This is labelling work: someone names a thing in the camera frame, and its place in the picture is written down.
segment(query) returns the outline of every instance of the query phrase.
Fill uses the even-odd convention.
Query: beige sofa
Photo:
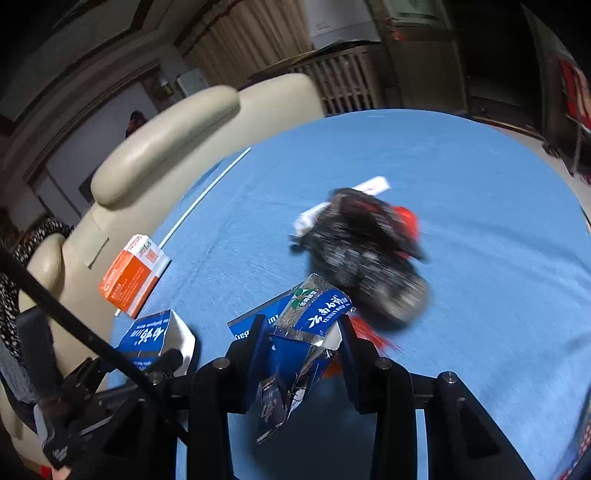
[[[316,88],[302,74],[283,75],[240,92],[211,87],[183,100],[113,151],[92,180],[95,204],[65,241],[52,235],[41,244],[29,271],[81,321],[109,339],[115,307],[100,295],[98,285],[131,235],[152,234],[183,193],[222,158],[322,117]],[[21,311],[32,304],[21,292]],[[62,373],[92,355],[55,322],[51,329]],[[1,400],[0,413],[3,419],[10,415]],[[14,418],[5,421],[14,423]],[[12,428],[15,447],[36,461],[39,446],[34,437],[22,445],[24,430]]]

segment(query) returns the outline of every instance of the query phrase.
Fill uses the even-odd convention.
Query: silver bolt
[[[221,356],[220,358],[216,358],[212,362],[212,365],[218,370],[223,370],[224,368],[228,368],[230,366],[230,359],[226,358],[225,356]]]
[[[450,385],[453,385],[458,380],[457,375],[454,372],[443,372],[441,378]]]
[[[375,361],[375,366],[378,367],[380,370],[389,370],[392,368],[393,365],[394,362],[392,362],[389,358],[386,358],[384,356],[381,356]]]
[[[158,385],[164,380],[164,374],[162,372],[150,372],[148,379],[152,382],[152,385]]]

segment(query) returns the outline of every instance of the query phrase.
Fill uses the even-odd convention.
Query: round table
[[[236,156],[187,192],[156,242]],[[376,329],[400,348],[389,355],[418,374],[457,372],[534,476],[551,478],[589,385],[591,244],[566,184],[486,125],[436,112],[367,111],[253,145],[165,246],[172,262],[141,315],[174,309],[202,345],[200,365],[222,356],[233,340],[228,321],[309,274],[308,253],[290,249],[295,218],[333,189],[374,176],[391,185],[379,198],[417,214],[428,255],[417,264],[430,285],[428,308],[403,330]],[[115,319],[114,345],[130,323]],[[375,418],[354,411],[341,378],[320,382],[259,446],[256,413],[229,418],[241,480],[368,476]],[[185,454],[180,447],[178,479]],[[420,432],[419,478],[426,477]]]

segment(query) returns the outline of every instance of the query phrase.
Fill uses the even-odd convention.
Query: orange and white box
[[[137,318],[150,292],[170,263],[148,235],[134,235],[103,277],[104,298],[132,318]]]

